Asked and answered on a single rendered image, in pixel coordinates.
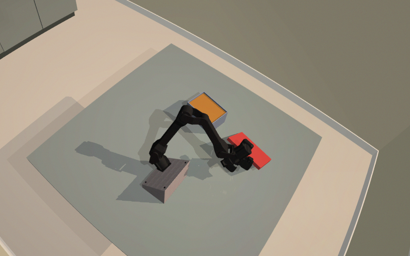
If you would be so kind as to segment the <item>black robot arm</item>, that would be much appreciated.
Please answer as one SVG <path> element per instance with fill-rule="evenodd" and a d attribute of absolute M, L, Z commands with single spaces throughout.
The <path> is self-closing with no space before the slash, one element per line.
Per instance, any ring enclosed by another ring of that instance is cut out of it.
<path fill-rule="evenodd" d="M 195 117 L 192 117 L 192 115 Z M 237 165 L 240 165 L 241 168 L 245 170 L 249 170 L 252 166 L 254 161 L 253 158 L 249 156 L 252 154 L 252 151 L 247 144 L 241 143 L 236 148 L 235 145 L 227 144 L 220 138 L 207 114 L 202 113 L 198 109 L 192 108 L 189 105 L 183 105 L 168 130 L 160 139 L 152 144 L 149 152 L 149 163 L 154 164 L 157 167 L 157 170 L 163 172 L 172 164 L 164 155 L 168 147 L 167 144 L 176 132 L 186 124 L 201 125 L 203 127 L 210 141 L 213 143 L 216 156 L 218 158 L 223 158 L 221 161 L 223 167 L 233 165 L 237 163 L 238 160 L 240 160 L 240 162 L 238 162 Z"/>

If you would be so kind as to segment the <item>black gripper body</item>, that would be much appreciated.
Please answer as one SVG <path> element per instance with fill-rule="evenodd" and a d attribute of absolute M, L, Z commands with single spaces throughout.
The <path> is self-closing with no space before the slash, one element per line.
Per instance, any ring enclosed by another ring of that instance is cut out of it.
<path fill-rule="evenodd" d="M 251 150 L 254 147 L 254 145 L 251 142 L 249 142 L 247 139 L 243 139 L 241 143 L 247 144 L 250 147 Z M 238 160 L 238 162 L 240 162 L 240 160 Z M 235 165 L 237 165 L 238 162 L 235 163 Z M 234 172 L 237 167 L 235 167 L 234 165 L 230 165 L 230 166 L 228 165 L 225 168 L 227 168 L 229 170 L 229 172 Z"/>

